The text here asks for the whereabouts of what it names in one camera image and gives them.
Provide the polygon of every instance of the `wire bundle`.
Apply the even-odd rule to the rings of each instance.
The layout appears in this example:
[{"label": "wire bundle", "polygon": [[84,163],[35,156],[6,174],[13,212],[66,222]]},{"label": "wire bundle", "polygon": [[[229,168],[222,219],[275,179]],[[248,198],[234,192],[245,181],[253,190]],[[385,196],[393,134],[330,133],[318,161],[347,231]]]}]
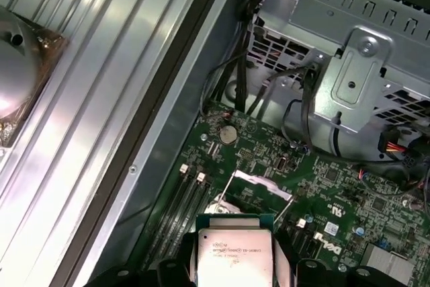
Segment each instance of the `wire bundle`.
[{"label": "wire bundle", "polygon": [[[232,57],[237,57],[237,55],[239,55],[241,52],[246,51],[251,37],[251,34],[247,28],[262,1],[263,0],[241,0],[239,3],[236,14],[242,22],[242,26],[239,35],[239,41],[236,44]],[[238,111],[245,112],[247,99],[247,68],[245,55],[239,56],[235,60],[230,60],[230,62],[225,65],[225,69],[220,76],[220,80],[215,87],[212,96],[218,101],[222,99],[224,89],[226,88],[228,80],[231,78],[235,68],[237,68],[237,80],[234,107]]]},{"label": "wire bundle", "polygon": [[403,153],[406,151],[406,147],[400,146],[398,144],[394,144],[393,142],[389,142],[387,144],[387,151],[394,153],[394,152],[401,152]]}]

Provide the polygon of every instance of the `capacitor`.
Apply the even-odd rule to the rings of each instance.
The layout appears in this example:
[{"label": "capacitor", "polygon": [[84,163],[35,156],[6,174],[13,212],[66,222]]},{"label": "capacitor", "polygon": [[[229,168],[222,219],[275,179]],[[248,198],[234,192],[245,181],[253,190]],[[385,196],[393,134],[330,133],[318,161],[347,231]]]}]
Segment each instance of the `capacitor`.
[{"label": "capacitor", "polygon": [[314,222],[314,217],[313,217],[312,215],[310,215],[310,214],[306,214],[306,215],[304,216],[304,219],[306,220],[306,222],[307,222],[307,223],[312,223],[312,222]]},{"label": "capacitor", "polygon": [[224,145],[231,145],[237,140],[237,130],[233,126],[224,126],[220,129],[220,140]]},{"label": "capacitor", "polygon": [[356,235],[358,235],[359,237],[364,236],[364,233],[366,233],[366,232],[364,231],[364,228],[362,228],[362,227],[355,228],[353,231],[354,231],[354,233],[355,233]]}]

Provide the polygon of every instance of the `screw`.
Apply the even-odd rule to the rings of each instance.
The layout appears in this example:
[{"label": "screw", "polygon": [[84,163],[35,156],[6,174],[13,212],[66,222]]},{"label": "screw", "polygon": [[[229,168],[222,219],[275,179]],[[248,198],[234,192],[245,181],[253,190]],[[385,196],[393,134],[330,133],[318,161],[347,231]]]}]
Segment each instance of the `screw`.
[{"label": "screw", "polygon": [[340,271],[340,272],[347,272],[347,266],[344,264],[344,263],[340,263],[339,264],[339,266],[337,267],[337,269]]},{"label": "screw", "polygon": [[131,165],[128,171],[130,172],[130,174],[135,174],[137,172],[137,166]]},{"label": "screw", "polygon": [[378,51],[378,41],[373,37],[365,37],[358,44],[357,49],[364,57],[371,57]]},{"label": "screw", "polygon": [[365,54],[367,54],[368,52],[370,52],[372,50],[374,46],[372,45],[371,42],[366,42],[363,44],[363,46],[361,47],[361,51]]}]

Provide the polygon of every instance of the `screw hole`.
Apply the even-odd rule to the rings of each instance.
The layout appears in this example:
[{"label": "screw hole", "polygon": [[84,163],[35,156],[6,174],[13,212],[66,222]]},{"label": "screw hole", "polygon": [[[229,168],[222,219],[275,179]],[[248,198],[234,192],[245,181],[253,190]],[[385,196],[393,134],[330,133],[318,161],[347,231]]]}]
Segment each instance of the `screw hole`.
[{"label": "screw hole", "polygon": [[412,131],[407,130],[407,129],[403,129],[400,131],[402,134],[406,135],[406,136],[410,136],[412,134]]},{"label": "screw hole", "polygon": [[23,39],[23,38],[22,38],[22,36],[21,36],[21,35],[19,35],[19,34],[13,35],[13,36],[12,36],[12,39],[11,39],[11,43],[12,43],[12,45],[14,45],[14,46],[19,46],[19,45],[21,45],[23,41],[24,41],[24,39]]},{"label": "screw hole", "polygon": [[116,275],[118,277],[124,277],[127,276],[129,274],[128,270],[121,270],[120,272],[118,272]]}]

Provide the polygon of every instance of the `black cable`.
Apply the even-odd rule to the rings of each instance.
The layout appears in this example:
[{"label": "black cable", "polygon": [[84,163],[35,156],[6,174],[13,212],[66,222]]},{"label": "black cable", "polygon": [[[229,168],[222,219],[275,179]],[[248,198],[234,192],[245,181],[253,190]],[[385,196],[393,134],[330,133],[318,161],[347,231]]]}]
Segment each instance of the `black cable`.
[{"label": "black cable", "polygon": [[[246,26],[241,26],[241,30],[239,32],[239,39],[236,43],[236,46],[234,47],[232,57],[236,55],[240,55],[242,52],[244,52],[243,48],[243,39],[245,37],[245,33],[247,32]],[[231,75],[234,71],[234,68],[236,67],[236,59],[231,60],[226,64],[226,68],[223,70],[220,79],[218,80],[218,83],[216,84],[214,91],[213,91],[213,98],[217,101],[221,101],[222,95],[224,94],[224,90],[227,86],[228,80],[230,80]]]},{"label": "black cable", "polygon": [[[250,33],[247,32],[242,40],[242,49],[246,50],[248,47]],[[236,80],[236,97],[234,107],[240,112],[245,112],[245,106],[247,102],[247,58],[241,56],[237,60],[237,80]]]},{"label": "black cable", "polygon": [[309,114],[310,114],[310,105],[312,103],[312,91],[314,84],[316,82],[316,73],[315,71],[309,70],[303,80],[303,98],[302,98],[302,111],[301,111],[301,123],[302,123],[302,131],[304,135],[304,142],[307,144],[308,148],[316,155],[325,159],[327,161],[332,161],[335,163],[348,163],[352,165],[398,165],[402,163],[402,161],[366,161],[360,159],[353,158],[345,158],[345,157],[336,157],[333,154],[330,154],[318,147],[315,147],[310,138],[309,131]]},{"label": "black cable", "polygon": [[199,102],[199,111],[200,114],[202,116],[206,116],[206,113],[204,112],[204,104],[205,104],[205,97],[206,97],[206,92],[208,90],[208,85],[210,83],[210,81],[212,80],[213,76],[215,75],[215,72],[218,71],[219,69],[221,69],[222,67],[225,67],[226,65],[233,63],[234,61],[236,61],[238,58],[246,55],[248,53],[248,51],[243,51],[237,55],[234,55],[232,57],[230,57],[228,60],[222,62],[221,64],[217,65],[216,67],[214,67],[212,70],[209,71],[208,75],[206,76],[206,80],[203,83],[203,89],[202,92],[200,94],[200,102]]},{"label": "black cable", "polygon": [[333,130],[333,149],[338,157],[342,157],[341,150],[339,149],[339,128]]},{"label": "black cable", "polygon": [[391,151],[386,151],[385,155],[387,155],[389,158],[391,158],[393,161],[399,161],[400,159],[396,157],[395,154],[393,154]]},{"label": "black cable", "polygon": [[264,80],[262,86],[260,87],[260,90],[258,91],[258,94],[255,96],[253,103],[249,106],[247,114],[251,115],[254,112],[255,108],[259,105],[260,101],[263,99],[271,82],[275,81],[279,77],[288,77],[290,75],[295,75],[299,73],[304,74],[307,70],[308,70],[307,67],[298,67],[296,69],[288,69],[268,77],[266,80]]},{"label": "black cable", "polygon": [[[411,179],[411,177],[410,177],[409,173],[406,172],[406,170],[405,170],[405,173],[406,173],[406,176],[407,176],[407,182],[409,182],[410,179]],[[382,193],[382,192],[376,191],[374,188],[371,188],[370,185],[364,179],[361,179],[360,183],[362,183],[363,186],[366,188],[366,190],[369,191],[370,193],[372,193],[373,195],[381,196],[381,197],[384,197],[384,198],[387,198],[387,197],[393,198],[393,197],[397,197],[397,196],[403,196],[403,195],[405,195],[407,193],[410,193],[410,192],[416,190],[425,181],[425,179],[426,179],[426,177],[423,176],[422,179],[420,179],[419,181],[417,181],[414,185],[412,185],[407,190],[401,191],[399,193],[393,193],[393,194],[387,194],[387,193]]]},{"label": "black cable", "polygon": [[425,181],[424,181],[424,211],[427,218],[430,220],[430,210],[428,205],[427,194],[429,193],[429,181],[430,181],[430,165],[427,167],[427,171],[425,172]]},{"label": "black cable", "polygon": [[288,116],[290,115],[290,112],[291,112],[291,109],[292,109],[292,107],[293,107],[293,104],[295,104],[296,102],[302,102],[302,100],[299,100],[299,99],[293,99],[293,100],[291,100],[291,101],[289,102],[289,104],[288,104],[288,106],[287,106],[287,108],[286,108],[286,110],[285,110],[284,116],[282,117],[282,124],[281,124],[281,132],[282,132],[282,135],[283,135],[283,136],[284,136],[284,138],[289,142],[289,144],[290,144],[290,146],[291,146],[292,148],[297,147],[297,144],[296,144],[296,142],[295,142],[294,140],[292,140],[292,139],[290,138],[290,136],[288,136],[288,134],[287,134],[287,129],[286,129],[286,127],[285,127],[285,123],[286,123],[286,121],[287,121]]}]

